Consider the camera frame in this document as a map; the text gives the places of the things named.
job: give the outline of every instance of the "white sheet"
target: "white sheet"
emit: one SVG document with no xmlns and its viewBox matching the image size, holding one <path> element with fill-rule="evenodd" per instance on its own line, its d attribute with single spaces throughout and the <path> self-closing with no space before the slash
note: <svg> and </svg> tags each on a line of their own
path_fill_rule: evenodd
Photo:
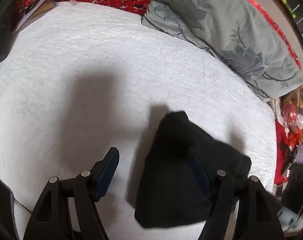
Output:
<svg viewBox="0 0 303 240">
<path fill-rule="evenodd" d="M 186 111 L 250 156 L 250 175 L 269 191 L 274 119 L 223 63 L 140 21 L 105 6 L 62 3 L 18 34 L 0 64 L 0 178 L 32 209 L 51 176 L 74 177 L 115 146 L 120 164 L 97 205 L 109 238 L 197 239 L 203 223 L 144 230 L 127 201 L 167 108 Z M 20 206 L 15 215 L 22 236 L 28 215 Z"/>
</svg>

